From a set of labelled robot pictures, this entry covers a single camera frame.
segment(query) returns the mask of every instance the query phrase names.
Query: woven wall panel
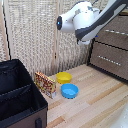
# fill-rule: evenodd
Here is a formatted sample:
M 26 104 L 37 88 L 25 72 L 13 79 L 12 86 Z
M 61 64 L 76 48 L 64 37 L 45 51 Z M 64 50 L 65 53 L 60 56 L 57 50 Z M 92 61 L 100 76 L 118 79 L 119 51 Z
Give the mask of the woven wall panel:
M 109 0 L 102 0 L 100 10 L 103 10 L 107 6 L 108 1 Z
M 0 61 L 6 60 L 6 53 L 4 49 L 4 41 L 3 41 L 3 34 L 1 30 L 1 23 L 0 23 Z
M 52 75 L 56 0 L 8 0 L 13 51 L 31 76 Z
M 2 5 L 0 1 L 0 62 L 6 61 L 8 56 L 8 47 L 7 47 L 7 40 L 6 40 L 6 33 L 5 33 L 5 24 L 4 24 L 4 17 L 2 11 Z
M 62 13 L 69 11 L 73 5 L 79 0 L 63 0 L 63 6 L 61 8 Z M 100 7 L 100 1 L 96 2 L 94 7 Z M 87 46 L 86 45 L 77 45 L 77 39 L 75 34 L 69 33 L 60 33 L 60 38 L 58 41 L 59 44 L 59 61 L 58 71 L 65 71 L 76 66 L 82 65 L 85 63 Z

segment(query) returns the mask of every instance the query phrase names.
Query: pet food bowl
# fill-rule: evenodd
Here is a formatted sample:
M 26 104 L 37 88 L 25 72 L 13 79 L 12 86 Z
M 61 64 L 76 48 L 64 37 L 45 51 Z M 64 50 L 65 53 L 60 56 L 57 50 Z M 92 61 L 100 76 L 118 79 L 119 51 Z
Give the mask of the pet food bowl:
M 59 72 L 57 73 L 56 77 L 57 77 L 57 82 L 60 84 L 70 83 L 70 80 L 72 78 L 71 74 L 67 72 Z
M 79 92 L 79 89 L 74 84 L 67 83 L 61 86 L 61 93 L 62 93 L 62 96 L 64 96 L 65 98 L 73 99 L 76 97 L 78 92 Z

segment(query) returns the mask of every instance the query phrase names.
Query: blue bowl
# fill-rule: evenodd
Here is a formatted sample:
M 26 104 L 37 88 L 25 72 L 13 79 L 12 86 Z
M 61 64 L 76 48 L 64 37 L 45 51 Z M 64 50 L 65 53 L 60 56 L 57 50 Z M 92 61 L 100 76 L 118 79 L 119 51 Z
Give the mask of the blue bowl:
M 61 86 L 61 93 L 65 98 L 73 99 L 76 97 L 78 92 L 79 89 L 74 84 L 67 83 Z

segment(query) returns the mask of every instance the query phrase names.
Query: black storage box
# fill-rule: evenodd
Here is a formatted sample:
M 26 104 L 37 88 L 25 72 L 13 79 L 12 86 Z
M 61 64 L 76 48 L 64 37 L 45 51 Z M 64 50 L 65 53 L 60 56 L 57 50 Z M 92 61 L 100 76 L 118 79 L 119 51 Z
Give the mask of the black storage box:
M 0 62 L 0 128 L 46 128 L 47 110 L 22 62 Z

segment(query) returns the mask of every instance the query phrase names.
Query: yellow bowl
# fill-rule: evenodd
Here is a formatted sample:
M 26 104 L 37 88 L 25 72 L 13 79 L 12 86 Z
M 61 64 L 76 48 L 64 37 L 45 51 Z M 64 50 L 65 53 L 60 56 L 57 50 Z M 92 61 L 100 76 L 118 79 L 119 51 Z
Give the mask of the yellow bowl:
M 57 82 L 60 84 L 66 84 L 70 83 L 70 80 L 72 78 L 71 74 L 67 72 L 59 72 L 56 74 Z

